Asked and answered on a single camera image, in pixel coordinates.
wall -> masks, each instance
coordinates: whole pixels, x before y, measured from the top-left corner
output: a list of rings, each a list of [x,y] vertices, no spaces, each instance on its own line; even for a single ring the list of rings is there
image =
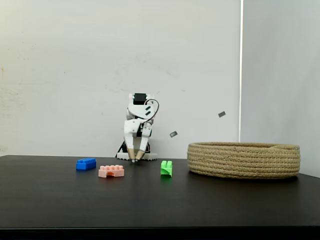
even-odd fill
[[[136,92],[160,102],[162,158],[238,140],[240,1],[11,0],[0,19],[1,155],[112,157]]]
[[[299,144],[320,177],[320,1],[245,0],[241,141]]]

white robot part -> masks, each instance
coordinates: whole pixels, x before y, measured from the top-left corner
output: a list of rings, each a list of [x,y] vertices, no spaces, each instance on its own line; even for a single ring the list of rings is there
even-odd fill
[[[126,152],[122,148],[123,152],[118,152],[116,155],[118,159],[131,160],[132,162],[141,159],[157,159],[157,154],[149,152],[150,145],[148,143],[154,116],[158,111],[158,109],[155,111],[154,102],[157,101],[150,94],[135,93],[129,95],[129,105],[126,111],[127,120],[124,122]]]

robotic arm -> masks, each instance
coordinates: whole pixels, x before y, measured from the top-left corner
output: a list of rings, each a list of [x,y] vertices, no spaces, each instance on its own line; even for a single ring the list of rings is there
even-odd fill
[[[139,161],[146,152],[149,137],[152,132],[154,117],[159,109],[159,103],[153,96],[145,93],[129,95],[129,106],[124,122],[124,142],[130,160]]]

green lego brick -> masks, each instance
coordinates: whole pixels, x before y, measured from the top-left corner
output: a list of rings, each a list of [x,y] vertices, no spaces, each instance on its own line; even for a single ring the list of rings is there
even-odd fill
[[[172,161],[161,162],[161,175],[170,175],[172,177]]]

rope basket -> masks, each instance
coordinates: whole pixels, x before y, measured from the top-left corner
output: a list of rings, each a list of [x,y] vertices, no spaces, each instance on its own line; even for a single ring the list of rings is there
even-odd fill
[[[300,146],[289,144],[198,142],[187,152],[191,172],[234,179],[286,179],[300,170]]]

